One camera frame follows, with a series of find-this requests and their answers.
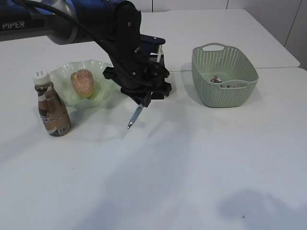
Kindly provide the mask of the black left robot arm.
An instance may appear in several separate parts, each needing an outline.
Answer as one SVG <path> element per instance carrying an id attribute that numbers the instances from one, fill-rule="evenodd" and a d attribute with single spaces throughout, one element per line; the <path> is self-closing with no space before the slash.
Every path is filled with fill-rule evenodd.
<path id="1" fill-rule="evenodd" d="M 172 89 L 169 71 L 150 54 L 165 40 L 140 33 L 142 14 L 128 0 L 4 0 L 0 3 L 0 39 L 47 36 L 58 45 L 93 41 L 109 56 L 106 79 L 147 107 Z"/>

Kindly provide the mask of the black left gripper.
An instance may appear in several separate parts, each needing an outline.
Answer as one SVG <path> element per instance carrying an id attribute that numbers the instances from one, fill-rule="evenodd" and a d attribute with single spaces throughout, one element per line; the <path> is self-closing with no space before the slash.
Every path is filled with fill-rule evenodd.
<path id="1" fill-rule="evenodd" d="M 127 48 L 116 47 L 113 39 L 103 39 L 102 42 L 110 49 L 108 55 L 113 64 L 104 70 L 104 77 L 120 86 L 121 92 L 137 105 L 148 107 L 152 94 L 147 92 L 146 88 L 150 85 L 143 77 L 144 64 L 150 55 L 142 52 L 141 41 L 137 45 L 128 44 Z"/>

